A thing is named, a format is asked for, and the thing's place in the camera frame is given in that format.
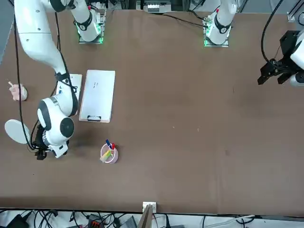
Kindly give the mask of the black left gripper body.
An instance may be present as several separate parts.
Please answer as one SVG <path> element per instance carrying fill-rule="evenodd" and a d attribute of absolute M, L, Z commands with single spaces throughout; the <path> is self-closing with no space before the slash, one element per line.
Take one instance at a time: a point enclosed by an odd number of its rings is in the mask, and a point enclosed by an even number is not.
<path fill-rule="evenodd" d="M 298 30 L 288 30 L 280 38 L 280 46 L 283 57 L 274 62 L 274 65 L 278 71 L 297 71 L 300 69 L 300 67 L 291 59 L 299 33 L 300 31 Z"/>

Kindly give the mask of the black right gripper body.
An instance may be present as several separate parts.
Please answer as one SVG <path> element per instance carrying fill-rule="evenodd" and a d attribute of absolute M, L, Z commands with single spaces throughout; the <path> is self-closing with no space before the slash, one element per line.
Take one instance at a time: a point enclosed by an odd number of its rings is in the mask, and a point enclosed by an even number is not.
<path fill-rule="evenodd" d="M 44 128 L 42 127 L 42 125 L 39 124 L 37 126 L 36 136 L 34 142 L 32 143 L 32 147 L 34 150 L 47 152 L 49 151 L 49 148 L 43 142 L 43 137 L 42 137 L 43 132 L 44 132 Z"/>

